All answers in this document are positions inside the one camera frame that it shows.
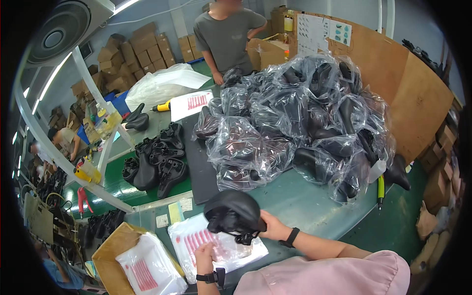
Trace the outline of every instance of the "smartwatch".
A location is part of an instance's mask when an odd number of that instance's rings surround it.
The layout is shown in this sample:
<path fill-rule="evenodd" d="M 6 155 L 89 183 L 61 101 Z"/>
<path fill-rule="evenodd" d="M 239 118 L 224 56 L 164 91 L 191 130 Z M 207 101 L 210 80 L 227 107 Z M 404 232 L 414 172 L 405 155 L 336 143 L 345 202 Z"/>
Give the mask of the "smartwatch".
<path fill-rule="evenodd" d="M 296 236 L 298 235 L 299 232 L 300 232 L 300 229 L 293 228 L 292 232 L 288 236 L 288 239 L 286 241 L 279 240 L 278 244 L 282 245 L 282 246 L 285 246 L 287 248 L 295 248 L 295 247 L 293 247 L 292 243 L 294 242 L 294 240 L 295 240 L 295 238 L 296 238 Z"/>

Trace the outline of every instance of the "electrical cable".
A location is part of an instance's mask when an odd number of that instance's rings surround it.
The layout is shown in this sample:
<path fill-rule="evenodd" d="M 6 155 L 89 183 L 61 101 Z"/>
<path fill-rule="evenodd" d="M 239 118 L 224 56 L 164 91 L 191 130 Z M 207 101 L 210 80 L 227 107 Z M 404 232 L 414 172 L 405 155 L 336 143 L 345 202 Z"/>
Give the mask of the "electrical cable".
<path fill-rule="evenodd" d="M 137 23 L 137 22 L 140 22 L 142 20 L 145 20 L 147 18 L 150 18 L 150 17 L 153 17 L 153 16 L 156 16 L 156 15 L 159 15 L 159 14 L 163 14 L 163 13 L 168 13 L 168 12 L 171 12 L 171 11 L 174 11 L 174 10 L 177 10 L 177 9 L 180 9 L 182 8 L 183 6 L 187 5 L 187 4 L 193 4 L 193 3 L 197 3 L 197 2 L 202 2 L 202 0 L 198 0 L 198 1 L 193 1 L 193 0 L 190 0 L 182 5 L 180 5 L 179 7 L 176 7 L 176 8 L 172 8 L 172 9 L 169 9 L 169 10 L 166 10 L 166 11 L 161 11 L 161 12 L 158 12 L 158 13 L 155 13 L 155 14 L 151 14 L 150 16 L 146 16 L 146 17 L 143 17 L 141 19 L 138 19 L 138 20 L 130 20 L 130 21 L 126 21 L 126 22 L 121 22 L 121 23 L 113 23 L 113 24 L 108 24 L 108 25 L 122 25 L 122 24 L 130 24 L 130 23 Z"/>

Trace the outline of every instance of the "gray t-shirt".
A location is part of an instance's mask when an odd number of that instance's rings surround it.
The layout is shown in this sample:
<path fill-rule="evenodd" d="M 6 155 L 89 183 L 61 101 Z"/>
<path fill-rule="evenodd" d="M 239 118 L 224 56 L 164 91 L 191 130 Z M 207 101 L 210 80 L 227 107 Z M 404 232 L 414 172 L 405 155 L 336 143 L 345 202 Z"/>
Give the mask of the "gray t-shirt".
<path fill-rule="evenodd" d="M 261 27 L 266 19 L 252 10 L 243 9 L 224 20 L 212 18 L 205 12 L 195 20 L 194 32 L 198 51 L 211 51 L 218 71 L 224 74 L 239 66 L 244 75 L 253 70 L 247 54 L 247 32 Z"/>

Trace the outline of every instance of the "worker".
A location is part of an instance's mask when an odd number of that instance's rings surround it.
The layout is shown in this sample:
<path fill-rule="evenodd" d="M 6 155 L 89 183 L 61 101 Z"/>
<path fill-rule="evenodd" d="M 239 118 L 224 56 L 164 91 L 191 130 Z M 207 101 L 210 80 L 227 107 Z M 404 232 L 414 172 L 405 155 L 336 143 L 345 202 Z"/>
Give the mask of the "worker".
<path fill-rule="evenodd" d="M 406 294 L 410 284 L 408 263 L 393 251 L 371 253 L 355 246 L 311 236 L 292 229 L 261 210 L 267 231 L 259 236 L 287 241 L 306 256 L 276 262 L 245 273 L 235 295 L 251 294 Z M 213 272 L 211 243 L 195 251 L 197 274 Z M 215 283 L 197 281 L 198 295 L 218 295 Z"/>
<path fill-rule="evenodd" d="M 42 160 L 42 166 L 47 169 L 49 165 L 52 165 L 52 169 L 54 171 L 58 170 L 58 167 L 51 159 L 51 157 L 41 148 L 41 145 L 37 140 L 33 140 L 28 144 L 28 152 L 32 155 L 38 155 L 38 157 Z"/>
<path fill-rule="evenodd" d="M 196 47 L 205 57 L 216 84 L 223 84 L 223 75 L 236 66 L 244 76 L 251 74 L 253 65 L 247 45 L 266 24 L 262 15 L 243 8 L 242 0 L 217 0 L 210 5 L 210 11 L 197 17 Z"/>
<path fill-rule="evenodd" d="M 66 153 L 70 154 L 70 161 L 74 165 L 81 157 L 87 155 L 88 145 L 68 127 L 64 127 L 61 130 L 52 127 L 48 131 L 48 138 L 53 144 L 59 144 Z"/>
<path fill-rule="evenodd" d="M 50 248 L 45 251 L 42 243 L 36 242 L 34 248 L 40 258 L 42 258 L 44 268 L 59 287 L 75 290 L 84 287 L 85 274 L 75 271 L 66 263 L 59 261 Z"/>

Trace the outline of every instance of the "plastic bottle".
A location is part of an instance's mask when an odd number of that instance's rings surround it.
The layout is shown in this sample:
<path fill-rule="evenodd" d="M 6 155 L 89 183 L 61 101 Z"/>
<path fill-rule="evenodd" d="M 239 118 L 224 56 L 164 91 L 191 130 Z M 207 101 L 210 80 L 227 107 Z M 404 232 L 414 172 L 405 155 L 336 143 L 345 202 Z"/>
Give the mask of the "plastic bottle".
<path fill-rule="evenodd" d="M 373 183 L 385 172 L 385 170 L 387 170 L 387 162 L 384 160 L 378 160 L 375 162 L 374 166 L 371 167 L 369 176 L 367 177 L 367 182 Z"/>

